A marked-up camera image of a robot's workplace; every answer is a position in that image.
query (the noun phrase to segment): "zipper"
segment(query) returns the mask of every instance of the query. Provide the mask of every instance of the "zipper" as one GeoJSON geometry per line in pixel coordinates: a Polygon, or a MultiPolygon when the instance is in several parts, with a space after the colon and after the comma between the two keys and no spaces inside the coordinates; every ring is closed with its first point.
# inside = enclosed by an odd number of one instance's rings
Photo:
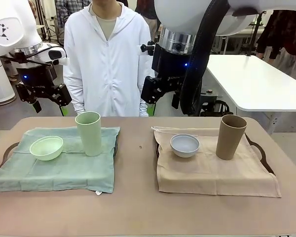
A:
{"type": "Polygon", "coordinates": [[[111,74],[111,55],[109,48],[109,41],[107,40],[107,49],[108,49],[108,68],[109,68],[109,87],[110,87],[110,102],[111,102],[111,114],[113,114],[113,97],[112,97],[112,74],[111,74]]]}

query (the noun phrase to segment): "person in background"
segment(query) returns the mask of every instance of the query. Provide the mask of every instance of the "person in background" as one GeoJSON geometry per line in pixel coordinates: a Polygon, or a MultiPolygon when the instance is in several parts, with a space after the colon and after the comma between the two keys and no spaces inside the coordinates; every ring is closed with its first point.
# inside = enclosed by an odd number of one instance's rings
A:
{"type": "Polygon", "coordinates": [[[152,57],[138,55],[150,40],[145,20],[116,0],[93,0],[71,15],[65,26],[64,82],[75,111],[103,117],[146,117],[141,99],[146,76],[153,76],[152,57]]]}
{"type": "Polygon", "coordinates": [[[296,11],[283,10],[280,18],[283,49],[275,67],[290,76],[296,66],[296,11]]]}
{"type": "Polygon", "coordinates": [[[271,15],[270,19],[267,22],[266,27],[264,28],[264,31],[260,38],[257,41],[258,47],[257,47],[257,57],[259,59],[262,59],[264,57],[266,48],[268,46],[272,47],[272,51],[268,60],[269,64],[272,64],[274,60],[277,58],[277,55],[279,54],[281,48],[283,47],[282,42],[282,30],[278,27],[279,25],[283,24],[283,20],[281,22],[278,22],[278,17],[281,15],[281,11],[274,11],[271,15]]]}
{"type": "Polygon", "coordinates": [[[123,3],[126,7],[128,7],[128,1],[127,0],[118,0],[118,1],[123,3]]]}
{"type": "Polygon", "coordinates": [[[151,40],[154,41],[156,32],[160,26],[160,21],[158,20],[156,9],[154,8],[154,0],[137,0],[135,11],[141,14],[149,25],[151,40]]]}
{"type": "Polygon", "coordinates": [[[28,0],[28,1],[29,1],[30,6],[31,6],[31,9],[32,9],[33,16],[36,19],[37,18],[36,6],[35,6],[34,2],[32,2],[32,0],[28,0]]]}
{"type": "Polygon", "coordinates": [[[65,23],[71,14],[82,10],[91,3],[91,0],[55,0],[59,30],[59,44],[64,46],[65,23]]]}

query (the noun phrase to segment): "table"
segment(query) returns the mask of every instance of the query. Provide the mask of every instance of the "table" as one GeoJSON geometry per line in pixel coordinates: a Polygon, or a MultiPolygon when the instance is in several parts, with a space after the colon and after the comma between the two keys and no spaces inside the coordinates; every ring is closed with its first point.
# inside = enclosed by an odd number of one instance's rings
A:
{"type": "MultiPolygon", "coordinates": [[[[248,28],[246,28],[234,35],[231,35],[231,36],[226,36],[226,37],[218,36],[218,39],[216,40],[216,43],[214,46],[214,50],[217,51],[218,54],[220,54],[220,52],[222,50],[222,41],[225,38],[225,47],[223,50],[223,54],[226,54],[227,45],[228,45],[228,41],[230,38],[251,38],[254,31],[255,31],[254,28],[248,27],[248,28]]],[[[256,40],[259,39],[259,37],[262,35],[263,32],[264,32],[264,27],[259,27],[256,40]]],[[[242,43],[241,43],[241,41],[239,41],[238,47],[236,48],[236,50],[233,53],[239,54],[241,45],[242,45],[242,43]]]]}
{"type": "MultiPolygon", "coordinates": [[[[0,193],[0,236],[240,235],[296,233],[296,166],[253,119],[247,134],[265,150],[282,198],[166,194],[158,191],[151,126],[218,128],[221,118],[102,118],[120,126],[111,195],[88,190],[0,193]]],[[[21,120],[4,151],[35,127],[74,126],[74,118],[21,120]]]]}
{"type": "Polygon", "coordinates": [[[36,25],[37,30],[42,29],[42,28],[45,28],[45,26],[44,25],[36,25]]]}
{"type": "Polygon", "coordinates": [[[239,109],[274,112],[270,134],[281,112],[296,112],[296,80],[255,56],[211,55],[207,68],[239,109]]]}

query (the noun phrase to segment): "tan table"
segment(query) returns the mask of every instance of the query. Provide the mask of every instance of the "tan table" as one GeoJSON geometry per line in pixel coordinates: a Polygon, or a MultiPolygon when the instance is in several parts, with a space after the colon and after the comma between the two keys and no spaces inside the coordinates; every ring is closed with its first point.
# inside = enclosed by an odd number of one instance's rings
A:
{"type": "MultiPolygon", "coordinates": [[[[0,236],[253,235],[296,233],[296,167],[253,119],[247,134],[276,173],[283,197],[158,192],[151,126],[218,128],[220,118],[103,118],[120,126],[114,193],[88,190],[0,193],[0,236]]],[[[0,144],[4,151],[35,127],[73,126],[74,118],[26,118],[0,144]]]]}

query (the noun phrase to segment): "green cloth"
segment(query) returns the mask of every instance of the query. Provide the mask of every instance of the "green cloth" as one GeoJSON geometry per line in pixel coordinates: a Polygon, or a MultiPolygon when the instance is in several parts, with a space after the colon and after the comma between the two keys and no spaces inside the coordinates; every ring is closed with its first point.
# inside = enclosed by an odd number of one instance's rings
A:
{"type": "Polygon", "coordinates": [[[102,128],[102,153],[87,157],[76,127],[36,128],[27,131],[11,158],[0,168],[0,192],[89,189],[112,193],[113,153],[119,127],[102,128]],[[30,153],[39,138],[59,136],[64,149],[59,157],[41,161],[30,153]]]}

